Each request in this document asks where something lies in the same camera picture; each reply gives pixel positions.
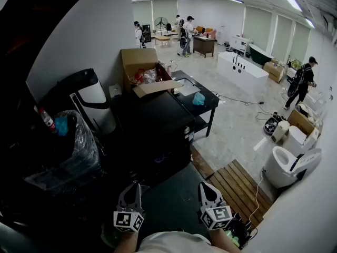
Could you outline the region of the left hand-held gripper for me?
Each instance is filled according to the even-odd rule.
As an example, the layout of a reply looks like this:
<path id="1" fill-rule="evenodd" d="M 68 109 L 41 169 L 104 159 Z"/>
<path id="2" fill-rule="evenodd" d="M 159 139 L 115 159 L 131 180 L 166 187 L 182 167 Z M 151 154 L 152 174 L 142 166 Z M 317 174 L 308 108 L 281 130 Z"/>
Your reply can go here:
<path id="1" fill-rule="evenodd" d="M 144 222 L 142 186 L 133 183 L 124 189 L 113 214 L 113 226 L 120 232 L 139 232 Z"/>

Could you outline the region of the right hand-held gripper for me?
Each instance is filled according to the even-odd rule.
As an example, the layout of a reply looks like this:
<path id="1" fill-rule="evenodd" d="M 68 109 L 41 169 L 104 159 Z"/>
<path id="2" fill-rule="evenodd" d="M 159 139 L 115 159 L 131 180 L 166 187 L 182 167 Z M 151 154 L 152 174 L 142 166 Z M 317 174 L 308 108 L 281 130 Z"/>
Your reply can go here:
<path id="1" fill-rule="evenodd" d="M 231 222 L 233 216 L 230 206 L 225 206 L 222 194 L 216 187 L 201 182 L 198 197 L 201 204 L 200 221 L 208 230 L 223 229 Z"/>

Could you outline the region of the black washing machine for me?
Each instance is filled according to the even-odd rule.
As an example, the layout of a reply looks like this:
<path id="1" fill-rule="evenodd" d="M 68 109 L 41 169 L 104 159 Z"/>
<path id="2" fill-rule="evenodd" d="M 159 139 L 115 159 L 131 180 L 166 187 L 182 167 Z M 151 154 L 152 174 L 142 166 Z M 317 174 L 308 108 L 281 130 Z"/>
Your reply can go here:
<path id="1" fill-rule="evenodd" d="M 189 164 L 195 118 L 170 92 L 121 96 L 111 107 L 116 161 L 133 181 L 154 187 Z"/>

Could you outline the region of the black headphones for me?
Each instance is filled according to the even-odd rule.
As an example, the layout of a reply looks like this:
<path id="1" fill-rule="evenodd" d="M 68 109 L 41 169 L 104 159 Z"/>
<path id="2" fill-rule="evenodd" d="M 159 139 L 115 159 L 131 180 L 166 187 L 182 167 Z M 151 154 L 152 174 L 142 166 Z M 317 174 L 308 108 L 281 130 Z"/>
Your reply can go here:
<path id="1" fill-rule="evenodd" d="M 233 218 L 224 228 L 226 235 L 238 247 L 243 249 L 250 240 L 258 233 L 256 228 L 252 228 L 251 221 L 244 222 L 238 212 L 232 214 Z"/>

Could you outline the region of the black side table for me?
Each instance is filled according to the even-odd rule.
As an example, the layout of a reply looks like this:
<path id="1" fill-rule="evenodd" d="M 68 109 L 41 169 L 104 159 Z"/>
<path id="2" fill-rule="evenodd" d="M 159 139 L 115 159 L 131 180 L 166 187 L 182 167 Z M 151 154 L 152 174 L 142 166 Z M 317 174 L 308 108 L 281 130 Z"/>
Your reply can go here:
<path id="1" fill-rule="evenodd" d="M 192 101 L 195 93 L 189 96 L 183 96 L 178 92 L 175 97 L 194 116 L 195 133 L 202 131 L 203 129 L 207 129 L 205 136 L 208 137 L 211 132 L 215 109 L 218 107 L 220 99 L 201 83 L 183 71 L 178 70 L 172 73 L 172 79 L 175 81 L 183 78 L 188 79 L 200 89 L 199 92 L 205 96 L 204 105 L 193 105 Z"/>

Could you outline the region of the small cream appliance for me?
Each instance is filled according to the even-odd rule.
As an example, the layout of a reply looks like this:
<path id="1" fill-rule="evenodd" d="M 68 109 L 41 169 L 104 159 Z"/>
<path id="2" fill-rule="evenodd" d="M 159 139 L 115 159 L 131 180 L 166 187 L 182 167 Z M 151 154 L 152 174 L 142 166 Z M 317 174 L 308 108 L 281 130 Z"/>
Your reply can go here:
<path id="1" fill-rule="evenodd" d="M 277 143 L 279 142 L 283 136 L 286 134 L 286 132 L 289 130 L 290 124 L 288 121 L 282 120 L 277 124 L 276 129 L 274 130 L 271 139 L 273 142 Z"/>

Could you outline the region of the small white box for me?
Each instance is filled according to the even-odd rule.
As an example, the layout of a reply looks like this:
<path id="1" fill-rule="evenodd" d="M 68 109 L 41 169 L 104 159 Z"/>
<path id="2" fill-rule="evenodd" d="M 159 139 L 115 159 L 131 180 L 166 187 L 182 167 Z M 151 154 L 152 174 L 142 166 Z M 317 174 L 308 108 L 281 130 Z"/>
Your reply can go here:
<path id="1" fill-rule="evenodd" d="M 119 84 L 109 86 L 108 90 L 111 99 L 122 96 L 122 89 Z"/>

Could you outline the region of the tall white and black appliance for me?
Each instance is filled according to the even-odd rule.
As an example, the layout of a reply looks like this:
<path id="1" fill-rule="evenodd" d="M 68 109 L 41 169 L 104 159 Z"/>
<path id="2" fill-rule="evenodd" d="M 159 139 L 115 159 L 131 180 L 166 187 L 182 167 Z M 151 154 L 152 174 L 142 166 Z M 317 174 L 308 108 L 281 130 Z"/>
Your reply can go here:
<path id="1" fill-rule="evenodd" d="M 116 128 L 110 104 L 93 69 L 76 72 L 57 82 L 40 105 L 51 115 L 76 110 L 98 137 Z"/>

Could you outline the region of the clear bottle with red label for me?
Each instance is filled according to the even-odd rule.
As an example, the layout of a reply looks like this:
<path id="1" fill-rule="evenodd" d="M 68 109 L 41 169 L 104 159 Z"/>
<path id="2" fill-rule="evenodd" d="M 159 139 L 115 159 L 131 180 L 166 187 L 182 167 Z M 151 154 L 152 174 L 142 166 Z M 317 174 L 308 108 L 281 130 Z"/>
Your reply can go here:
<path id="1" fill-rule="evenodd" d="M 39 108 L 39 114 L 42 120 L 44 121 L 44 123 L 46 124 L 46 126 L 50 129 L 50 131 L 56 134 L 57 128 L 56 128 L 55 122 L 52 119 L 52 117 L 43 108 Z"/>

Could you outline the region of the open brown cardboard box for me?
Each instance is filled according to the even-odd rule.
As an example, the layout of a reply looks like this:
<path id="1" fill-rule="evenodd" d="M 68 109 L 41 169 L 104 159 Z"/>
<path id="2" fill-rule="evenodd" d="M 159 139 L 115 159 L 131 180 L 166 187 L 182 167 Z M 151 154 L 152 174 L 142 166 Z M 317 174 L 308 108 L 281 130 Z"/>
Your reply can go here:
<path id="1" fill-rule="evenodd" d="M 290 125 L 293 125 L 297 127 L 299 130 L 301 130 L 307 137 L 315 130 L 318 130 L 318 137 L 321 135 L 321 131 L 319 128 L 314 126 L 313 123 L 309 121 L 307 117 L 305 117 L 302 113 L 300 113 L 297 109 L 293 109 L 290 113 L 288 119 L 288 123 Z"/>

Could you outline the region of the white rectangular bathtub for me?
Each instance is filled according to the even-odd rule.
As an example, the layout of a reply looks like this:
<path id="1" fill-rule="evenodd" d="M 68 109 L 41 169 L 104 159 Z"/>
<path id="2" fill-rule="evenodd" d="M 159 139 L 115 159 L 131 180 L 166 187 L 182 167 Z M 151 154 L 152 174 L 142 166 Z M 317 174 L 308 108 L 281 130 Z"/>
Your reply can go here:
<path id="1" fill-rule="evenodd" d="M 255 98 L 261 97 L 265 92 L 269 74 L 234 52 L 218 54 L 217 71 L 219 75 Z"/>

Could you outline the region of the closed cardboard box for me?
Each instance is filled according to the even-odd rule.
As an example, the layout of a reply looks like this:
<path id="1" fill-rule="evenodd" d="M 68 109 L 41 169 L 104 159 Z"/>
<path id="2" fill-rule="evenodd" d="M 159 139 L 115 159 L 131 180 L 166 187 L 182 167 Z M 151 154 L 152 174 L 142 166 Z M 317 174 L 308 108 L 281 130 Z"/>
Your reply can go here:
<path id="1" fill-rule="evenodd" d="M 269 74 L 269 78 L 276 83 L 280 83 L 285 76 L 285 67 L 280 64 L 266 62 L 263 69 Z"/>

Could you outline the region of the white cabinet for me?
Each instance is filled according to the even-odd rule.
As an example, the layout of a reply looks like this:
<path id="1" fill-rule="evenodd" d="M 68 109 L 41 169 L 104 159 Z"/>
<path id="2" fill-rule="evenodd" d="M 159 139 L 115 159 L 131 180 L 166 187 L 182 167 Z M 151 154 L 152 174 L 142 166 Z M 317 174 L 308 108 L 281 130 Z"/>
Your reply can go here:
<path id="1" fill-rule="evenodd" d="M 230 38 L 230 48 L 237 50 L 244 55 L 250 53 L 250 44 L 252 43 L 253 41 L 249 38 L 243 38 L 240 36 L 231 36 Z"/>

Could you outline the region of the grey roller blind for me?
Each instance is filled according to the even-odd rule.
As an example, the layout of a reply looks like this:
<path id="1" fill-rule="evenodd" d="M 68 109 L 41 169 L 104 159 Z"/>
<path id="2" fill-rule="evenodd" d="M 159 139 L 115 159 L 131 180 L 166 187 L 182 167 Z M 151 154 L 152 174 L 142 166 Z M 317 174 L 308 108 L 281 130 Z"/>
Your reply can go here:
<path id="1" fill-rule="evenodd" d="M 134 21 L 138 21 L 141 25 L 152 26 L 152 2 L 133 2 L 133 17 Z"/>
<path id="2" fill-rule="evenodd" d="M 243 34 L 253 44 L 266 51 L 269 40 L 272 13 L 259 8 L 245 7 Z"/>
<path id="3" fill-rule="evenodd" d="M 306 49 L 310 37 L 310 29 L 298 22 L 295 23 L 295 30 L 290 49 L 290 58 L 300 62 L 304 61 Z"/>
<path id="4" fill-rule="evenodd" d="M 154 20 L 164 17 L 171 26 L 174 26 L 177 15 L 176 0 L 154 0 L 152 1 L 152 5 Z"/>
<path id="5" fill-rule="evenodd" d="M 286 51 L 288 49 L 289 38 L 291 34 L 292 20 L 289 18 L 279 16 L 277 27 L 277 58 L 284 61 Z"/>

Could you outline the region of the black standing fan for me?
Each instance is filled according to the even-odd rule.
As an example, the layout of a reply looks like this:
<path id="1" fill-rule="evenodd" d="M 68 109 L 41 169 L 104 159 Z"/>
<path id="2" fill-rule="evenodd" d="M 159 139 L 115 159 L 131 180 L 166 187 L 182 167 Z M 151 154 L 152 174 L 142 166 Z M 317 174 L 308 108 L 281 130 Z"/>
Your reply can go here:
<path id="1" fill-rule="evenodd" d="M 162 32 L 166 30 L 167 19 L 165 17 L 156 18 L 154 20 L 154 26 L 160 32 L 160 34 L 162 35 Z"/>

